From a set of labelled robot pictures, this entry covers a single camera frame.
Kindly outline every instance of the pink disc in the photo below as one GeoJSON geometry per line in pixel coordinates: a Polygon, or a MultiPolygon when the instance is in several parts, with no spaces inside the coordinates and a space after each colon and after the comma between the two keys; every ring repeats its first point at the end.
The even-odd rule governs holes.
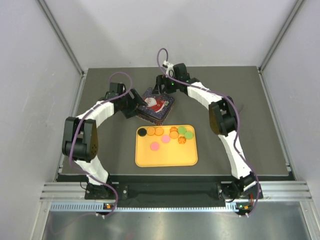
{"type": "Polygon", "coordinates": [[[153,142],[151,143],[150,148],[152,151],[157,151],[160,148],[160,145],[157,142],[153,142]]]}
{"type": "Polygon", "coordinates": [[[168,142],[170,142],[170,136],[169,135],[164,135],[161,138],[162,142],[167,144],[168,142]]]}

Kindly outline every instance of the santa claus picture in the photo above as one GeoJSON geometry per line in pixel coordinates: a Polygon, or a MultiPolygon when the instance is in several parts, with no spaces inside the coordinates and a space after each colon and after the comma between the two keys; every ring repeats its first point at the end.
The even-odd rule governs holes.
{"type": "Polygon", "coordinates": [[[165,100],[160,100],[154,97],[147,97],[144,101],[148,104],[148,107],[156,113],[160,112],[166,105],[165,100]]]}

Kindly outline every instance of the table surface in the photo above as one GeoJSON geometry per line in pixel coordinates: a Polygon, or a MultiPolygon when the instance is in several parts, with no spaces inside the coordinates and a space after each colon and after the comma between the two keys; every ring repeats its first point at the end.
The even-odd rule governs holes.
{"type": "MultiPolygon", "coordinates": [[[[240,143],[245,157],[258,175],[287,176],[286,161],[273,123],[267,99],[255,66],[188,67],[191,77],[204,86],[231,96],[240,111],[240,143]]],[[[108,79],[114,72],[126,72],[134,88],[142,95],[154,87],[157,67],[90,68],[88,70],[77,114],[82,114],[104,96],[109,89],[108,79]]],[[[115,82],[126,83],[119,75],[115,82]]],[[[103,167],[112,175],[231,175],[225,148],[211,131],[207,109],[181,92],[172,94],[173,109],[165,125],[192,125],[195,128],[198,162],[194,166],[138,167],[135,163],[136,130],[151,126],[137,117],[126,119],[121,112],[107,119],[98,128],[98,157],[103,167]]],[[[63,174],[77,174],[67,159],[63,174]]]]}

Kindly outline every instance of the wall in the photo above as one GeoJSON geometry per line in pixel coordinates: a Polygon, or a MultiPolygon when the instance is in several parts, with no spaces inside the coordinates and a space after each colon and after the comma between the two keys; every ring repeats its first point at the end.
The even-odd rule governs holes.
{"type": "Polygon", "coordinates": [[[46,0],[83,69],[258,66],[295,0],[46,0]]]}
{"type": "Polygon", "coordinates": [[[0,239],[30,237],[80,75],[35,0],[0,7],[0,239]]]}
{"type": "Polygon", "coordinates": [[[292,164],[320,213],[320,2],[303,5],[264,76],[275,102],[292,164]]]}

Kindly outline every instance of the green disc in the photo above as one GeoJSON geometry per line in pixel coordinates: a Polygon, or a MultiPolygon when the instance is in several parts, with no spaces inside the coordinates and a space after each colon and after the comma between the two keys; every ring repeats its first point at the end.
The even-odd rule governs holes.
{"type": "Polygon", "coordinates": [[[184,126],[180,126],[180,127],[178,128],[178,133],[179,133],[179,134],[185,134],[186,131],[187,131],[187,129],[186,129],[184,126]]]}
{"type": "Polygon", "coordinates": [[[186,139],[192,139],[194,137],[194,134],[191,132],[191,131],[187,131],[185,134],[184,134],[185,138],[186,139]]]}

